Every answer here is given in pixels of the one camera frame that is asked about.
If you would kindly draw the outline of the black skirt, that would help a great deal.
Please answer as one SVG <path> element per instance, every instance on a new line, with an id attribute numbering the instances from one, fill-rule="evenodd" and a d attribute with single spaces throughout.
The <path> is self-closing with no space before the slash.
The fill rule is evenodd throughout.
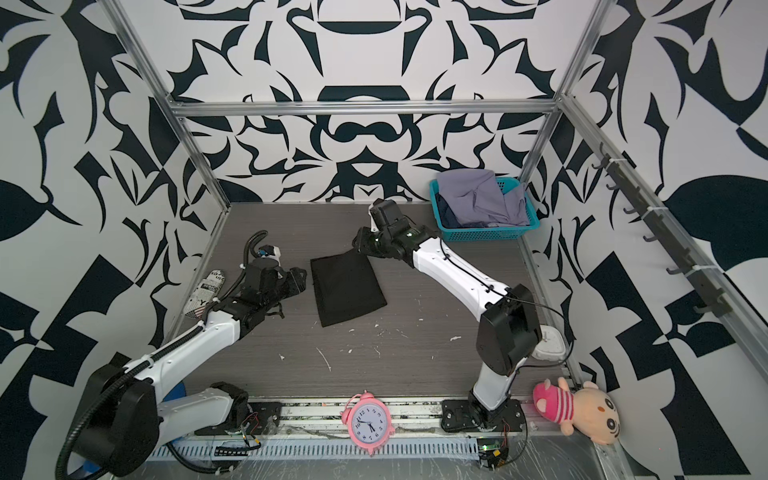
<path id="1" fill-rule="evenodd" d="M 369 261 L 355 250 L 310 261 L 323 328 L 370 314 L 387 305 Z"/>

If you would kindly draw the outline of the blue cloth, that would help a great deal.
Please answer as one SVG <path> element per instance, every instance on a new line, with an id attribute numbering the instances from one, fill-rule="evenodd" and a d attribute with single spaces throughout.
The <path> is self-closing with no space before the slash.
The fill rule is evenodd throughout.
<path id="1" fill-rule="evenodd" d="M 164 402 L 177 400 L 187 395 L 186 388 L 183 382 L 176 384 L 163 398 Z"/>

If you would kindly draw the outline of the pink alarm clock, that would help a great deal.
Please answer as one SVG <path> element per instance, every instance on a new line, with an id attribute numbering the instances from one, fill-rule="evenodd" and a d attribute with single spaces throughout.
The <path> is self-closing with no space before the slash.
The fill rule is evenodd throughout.
<path id="1" fill-rule="evenodd" d="M 341 412 L 350 440 L 369 456 L 373 456 L 395 434 L 388 406 L 372 393 L 354 395 Z"/>

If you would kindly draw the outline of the teal plastic basket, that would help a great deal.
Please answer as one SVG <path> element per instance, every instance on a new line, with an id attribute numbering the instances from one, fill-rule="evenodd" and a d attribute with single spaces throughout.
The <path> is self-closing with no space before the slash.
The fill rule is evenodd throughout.
<path id="1" fill-rule="evenodd" d="M 450 229 L 443 225 L 441 213 L 437 204 L 437 195 L 439 185 L 436 180 L 429 184 L 430 201 L 433 215 L 436 220 L 437 228 L 446 242 L 471 242 L 471 241 L 496 241 L 496 240 L 515 240 L 522 237 L 525 233 L 536 230 L 540 226 L 533 202 L 527 192 L 523 191 L 520 182 L 513 177 L 497 177 L 496 183 L 500 191 L 506 195 L 510 191 L 520 190 L 525 199 L 525 213 L 528 217 L 528 224 L 523 226 L 509 227 L 487 227 L 487 228 L 459 228 Z"/>

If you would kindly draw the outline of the dark navy garment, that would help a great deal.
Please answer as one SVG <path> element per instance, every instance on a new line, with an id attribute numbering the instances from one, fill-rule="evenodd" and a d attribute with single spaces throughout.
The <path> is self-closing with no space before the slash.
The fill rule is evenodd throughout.
<path id="1" fill-rule="evenodd" d="M 462 224 L 458 221 L 447 201 L 440 194 L 435 196 L 435 200 L 442 227 L 445 229 L 460 229 Z"/>

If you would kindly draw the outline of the white square clock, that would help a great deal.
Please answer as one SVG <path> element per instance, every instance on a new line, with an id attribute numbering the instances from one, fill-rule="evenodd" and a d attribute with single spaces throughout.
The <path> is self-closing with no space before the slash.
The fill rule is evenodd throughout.
<path id="1" fill-rule="evenodd" d="M 557 362 L 564 360 L 568 346 L 561 332 L 552 326 L 542 325 L 540 327 L 542 339 L 537 344 L 533 356 L 546 362 Z"/>

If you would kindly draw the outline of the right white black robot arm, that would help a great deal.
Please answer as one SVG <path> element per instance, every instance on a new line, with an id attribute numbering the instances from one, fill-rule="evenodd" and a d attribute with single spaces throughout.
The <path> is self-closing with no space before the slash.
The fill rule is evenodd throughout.
<path id="1" fill-rule="evenodd" d="M 369 227 L 353 240 L 357 252 L 396 259 L 438 282 L 478 321 L 476 351 L 482 367 L 462 413 L 444 413 L 447 432 L 489 429 L 511 408 L 510 388 L 519 370 L 543 341 L 534 301 L 519 284 L 510 287 L 482 273 L 452 251 L 439 234 L 418 226 L 392 200 L 377 199 L 368 208 Z"/>

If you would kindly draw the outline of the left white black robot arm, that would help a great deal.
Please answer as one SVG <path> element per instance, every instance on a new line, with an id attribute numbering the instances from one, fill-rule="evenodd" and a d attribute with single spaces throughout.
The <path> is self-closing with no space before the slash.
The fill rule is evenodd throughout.
<path id="1" fill-rule="evenodd" d="M 267 317 L 281 315 L 284 300 L 305 291 L 306 271 L 284 269 L 278 248 L 261 244 L 267 235 L 259 230 L 246 241 L 239 276 L 203 307 L 192 328 L 137 360 L 107 364 L 91 375 L 56 460 L 55 478 L 71 478 L 73 455 L 97 466 L 93 479 L 125 476 L 161 445 L 209 426 L 243 420 L 247 395 L 227 383 L 174 400 L 167 396 Z"/>

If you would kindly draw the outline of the purple grey skirt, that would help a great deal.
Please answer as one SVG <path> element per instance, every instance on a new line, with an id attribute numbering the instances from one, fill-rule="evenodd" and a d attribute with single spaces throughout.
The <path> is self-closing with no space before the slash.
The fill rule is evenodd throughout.
<path id="1" fill-rule="evenodd" d="M 439 193 L 449 204 L 461 228 L 523 226 L 528 224 L 520 190 L 504 195 L 490 170 L 457 169 L 440 173 Z"/>

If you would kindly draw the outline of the black wall hook rack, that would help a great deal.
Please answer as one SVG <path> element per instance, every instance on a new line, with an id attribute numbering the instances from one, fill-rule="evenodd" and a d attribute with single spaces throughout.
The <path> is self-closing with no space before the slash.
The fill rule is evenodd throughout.
<path id="1" fill-rule="evenodd" d="M 612 179 L 609 190 L 620 191 L 630 203 L 624 213 L 636 216 L 651 234 L 644 236 L 647 243 L 657 242 L 665 250 L 674 266 L 667 267 L 671 276 L 684 277 L 701 299 L 701 305 L 694 307 L 698 314 L 712 313 L 722 318 L 733 311 L 726 299 L 722 286 L 712 279 L 717 267 L 693 251 L 691 241 L 684 239 L 682 227 L 668 207 L 649 190 L 642 178 L 626 158 L 615 158 L 604 150 L 604 143 L 599 147 L 600 160 L 594 169 L 604 170 Z"/>

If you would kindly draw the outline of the small green circuit board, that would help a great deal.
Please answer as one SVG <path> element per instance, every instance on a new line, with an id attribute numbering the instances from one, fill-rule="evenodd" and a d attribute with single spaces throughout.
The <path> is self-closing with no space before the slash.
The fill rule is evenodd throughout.
<path id="1" fill-rule="evenodd" d="M 501 437 L 479 438 L 477 446 L 478 463 L 481 468 L 496 470 L 507 463 L 509 446 L 505 439 Z"/>

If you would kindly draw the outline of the pink plush pig toy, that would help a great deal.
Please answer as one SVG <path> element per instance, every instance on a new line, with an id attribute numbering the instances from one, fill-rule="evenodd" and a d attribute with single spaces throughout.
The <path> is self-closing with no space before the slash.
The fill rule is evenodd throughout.
<path id="1" fill-rule="evenodd" d="M 557 424 L 566 436 L 578 430 L 599 445 L 612 445 L 619 439 L 617 405 L 594 382 L 586 381 L 580 390 L 572 392 L 564 377 L 556 383 L 546 379 L 534 387 L 532 398 L 536 411 Z"/>

